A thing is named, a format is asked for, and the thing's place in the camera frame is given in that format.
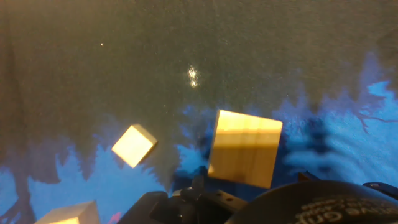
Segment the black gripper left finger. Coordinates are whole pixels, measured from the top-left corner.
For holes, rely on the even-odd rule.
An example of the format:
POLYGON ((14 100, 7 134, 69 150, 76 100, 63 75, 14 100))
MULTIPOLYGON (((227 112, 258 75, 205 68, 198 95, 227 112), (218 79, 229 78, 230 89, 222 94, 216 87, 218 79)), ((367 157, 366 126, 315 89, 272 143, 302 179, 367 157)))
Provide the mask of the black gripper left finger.
POLYGON ((205 177, 175 191, 147 192, 121 217, 118 224, 224 224, 248 203, 234 195, 205 190, 205 177))

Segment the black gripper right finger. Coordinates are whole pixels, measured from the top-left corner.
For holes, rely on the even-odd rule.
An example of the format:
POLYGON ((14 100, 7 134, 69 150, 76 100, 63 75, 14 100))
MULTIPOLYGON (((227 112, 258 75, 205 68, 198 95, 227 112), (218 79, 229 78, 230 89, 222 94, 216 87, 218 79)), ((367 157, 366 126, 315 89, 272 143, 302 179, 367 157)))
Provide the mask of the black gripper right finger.
POLYGON ((392 185, 382 182, 368 182, 364 183, 363 186, 377 190, 378 192, 388 195, 389 197, 392 197, 394 199, 398 199, 398 188, 392 185))

